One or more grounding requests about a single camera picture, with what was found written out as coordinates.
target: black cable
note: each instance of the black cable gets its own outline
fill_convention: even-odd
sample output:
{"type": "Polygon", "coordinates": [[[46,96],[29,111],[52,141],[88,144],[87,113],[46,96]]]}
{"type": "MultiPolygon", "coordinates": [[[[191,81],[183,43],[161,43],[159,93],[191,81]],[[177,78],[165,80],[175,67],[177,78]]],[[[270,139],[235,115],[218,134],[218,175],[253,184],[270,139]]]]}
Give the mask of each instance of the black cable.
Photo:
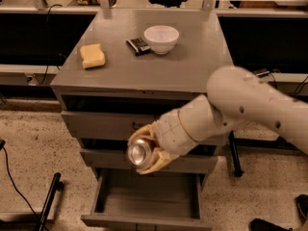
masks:
{"type": "Polygon", "coordinates": [[[269,75],[273,79],[273,84],[275,85],[275,88],[278,90],[278,86],[277,86],[277,82],[276,82],[275,77],[271,73],[269,75]]]}
{"type": "Polygon", "coordinates": [[[308,79],[308,76],[301,83],[299,83],[299,85],[296,87],[295,91],[293,92],[293,96],[297,96],[302,91],[302,89],[307,84],[307,83],[305,83],[307,79],[308,79]]]}
{"type": "Polygon", "coordinates": [[[8,152],[7,152],[7,150],[6,150],[5,147],[2,147],[2,149],[4,150],[4,153],[5,153],[5,155],[6,155],[7,172],[8,172],[9,178],[10,178],[12,184],[13,184],[14,189],[15,189],[15,190],[17,191],[17,193],[26,201],[26,203],[28,204],[29,208],[31,209],[31,211],[32,211],[33,214],[35,215],[36,219],[38,220],[38,223],[40,223],[38,214],[37,214],[37,213],[35,212],[35,210],[32,208],[32,206],[31,206],[31,204],[29,203],[28,199],[27,199],[27,198],[20,192],[20,190],[17,188],[17,186],[16,186],[16,184],[15,184],[15,182],[14,182],[12,176],[11,176],[11,173],[10,173],[8,152]]]}
{"type": "Polygon", "coordinates": [[[47,29],[47,44],[48,44],[48,58],[47,58],[47,62],[48,62],[48,65],[46,67],[46,70],[45,70],[45,73],[44,73],[44,76],[42,78],[42,80],[38,83],[38,85],[41,85],[44,83],[45,79],[46,79],[46,76],[47,76],[47,73],[48,73],[48,68],[49,68],[49,61],[50,61],[50,52],[51,52],[51,48],[50,48],[50,29],[49,29],[49,14],[51,13],[51,9],[54,8],[54,7],[61,7],[62,5],[61,4],[54,4],[52,6],[49,7],[48,9],[48,13],[47,13],[47,17],[46,17],[46,29],[47,29]]]}

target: drawer handle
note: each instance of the drawer handle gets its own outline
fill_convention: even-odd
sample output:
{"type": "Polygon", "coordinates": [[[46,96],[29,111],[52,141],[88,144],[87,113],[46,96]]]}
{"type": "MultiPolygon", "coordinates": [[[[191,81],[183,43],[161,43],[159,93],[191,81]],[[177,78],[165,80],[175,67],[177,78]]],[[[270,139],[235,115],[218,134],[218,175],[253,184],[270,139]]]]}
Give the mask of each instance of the drawer handle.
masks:
{"type": "Polygon", "coordinates": [[[138,129],[142,128],[143,126],[145,126],[145,123],[137,123],[137,122],[133,122],[132,123],[132,128],[137,131],[138,129]]]}
{"type": "MultiPolygon", "coordinates": [[[[136,223],[136,231],[141,231],[141,230],[139,230],[137,223],[136,223]]],[[[154,231],[157,231],[157,226],[156,225],[154,226],[154,231]]]]}

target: black panel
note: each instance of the black panel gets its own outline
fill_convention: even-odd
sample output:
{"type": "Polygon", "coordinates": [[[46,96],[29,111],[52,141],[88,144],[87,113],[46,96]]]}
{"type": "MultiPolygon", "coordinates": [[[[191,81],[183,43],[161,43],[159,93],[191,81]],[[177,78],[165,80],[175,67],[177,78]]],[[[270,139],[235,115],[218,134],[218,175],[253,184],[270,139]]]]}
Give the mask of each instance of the black panel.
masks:
{"type": "Polygon", "coordinates": [[[220,17],[233,63],[308,73],[308,18],[220,17]]]}
{"type": "Polygon", "coordinates": [[[0,64],[63,65],[93,18],[0,13],[0,64]]]}

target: drawer front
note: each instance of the drawer front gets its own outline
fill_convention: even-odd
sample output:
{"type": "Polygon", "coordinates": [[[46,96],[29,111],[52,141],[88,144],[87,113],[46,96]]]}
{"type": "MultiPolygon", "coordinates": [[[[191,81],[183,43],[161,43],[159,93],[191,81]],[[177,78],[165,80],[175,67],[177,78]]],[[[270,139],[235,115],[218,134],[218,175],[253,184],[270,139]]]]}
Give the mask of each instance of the drawer front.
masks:
{"type": "MultiPolygon", "coordinates": [[[[80,153],[88,167],[123,169],[130,169],[132,167],[126,156],[125,150],[112,150],[112,148],[81,149],[80,153]]],[[[214,170],[217,162],[218,157],[216,156],[186,155],[176,159],[168,166],[162,168],[161,171],[201,173],[208,175],[214,170]]]]}
{"type": "Polygon", "coordinates": [[[196,174],[158,172],[144,177],[132,170],[102,169],[91,213],[82,221],[118,231],[210,231],[200,198],[196,174]]]}
{"type": "Polygon", "coordinates": [[[62,112],[64,122],[74,138],[128,140],[143,125],[152,123],[154,115],[62,112]]]}

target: white bowl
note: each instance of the white bowl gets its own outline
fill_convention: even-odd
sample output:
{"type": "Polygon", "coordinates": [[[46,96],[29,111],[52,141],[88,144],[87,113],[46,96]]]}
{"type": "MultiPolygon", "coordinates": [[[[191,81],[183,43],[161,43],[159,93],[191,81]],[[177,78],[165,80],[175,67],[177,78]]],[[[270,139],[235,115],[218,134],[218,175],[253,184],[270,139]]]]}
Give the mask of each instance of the white bowl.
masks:
{"type": "Polygon", "coordinates": [[[168,53],[177,43],[179,36],[175,28],[164,25],[149,27],[144,32],[147,44],[159,55],[168,53]]]}

